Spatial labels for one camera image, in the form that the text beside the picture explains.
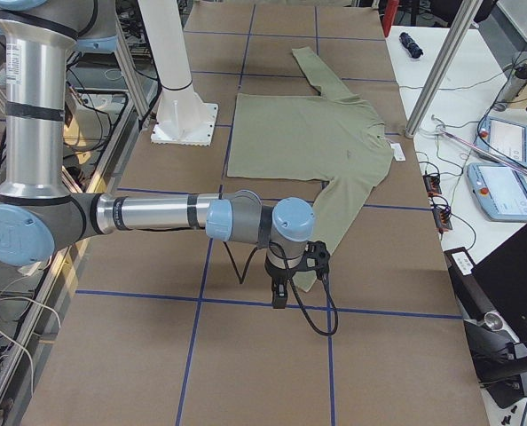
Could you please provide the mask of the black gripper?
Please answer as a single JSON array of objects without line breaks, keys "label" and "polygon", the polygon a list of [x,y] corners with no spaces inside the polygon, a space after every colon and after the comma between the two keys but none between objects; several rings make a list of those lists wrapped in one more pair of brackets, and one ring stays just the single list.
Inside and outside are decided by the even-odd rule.
[{"label": "black gripper", "polygon": [[287,292],[293,284],[300,257],[284,258],[281,256],[267,256],[264,268],[271,277],[271,305],[273,309],[285,309],[287,306]]}]

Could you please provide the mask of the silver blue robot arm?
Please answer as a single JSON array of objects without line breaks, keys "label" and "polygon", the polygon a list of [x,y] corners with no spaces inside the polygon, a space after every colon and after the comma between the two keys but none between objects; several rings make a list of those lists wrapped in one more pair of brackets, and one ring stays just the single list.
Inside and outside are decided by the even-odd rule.
[{"label": "silver blue robot arm", "polygon": [[112,1],[0,1],[6,41],[6,178],[0,185],[0,261],[41,262],[94,235],[202,230],[266,252],[272,304],[282,308],[299,272],[317,271],[326,248],[311,238],[311,206],[287,198],[269,207],[250,191],[114,197],[63,185],[67,54],[117,45]]}]

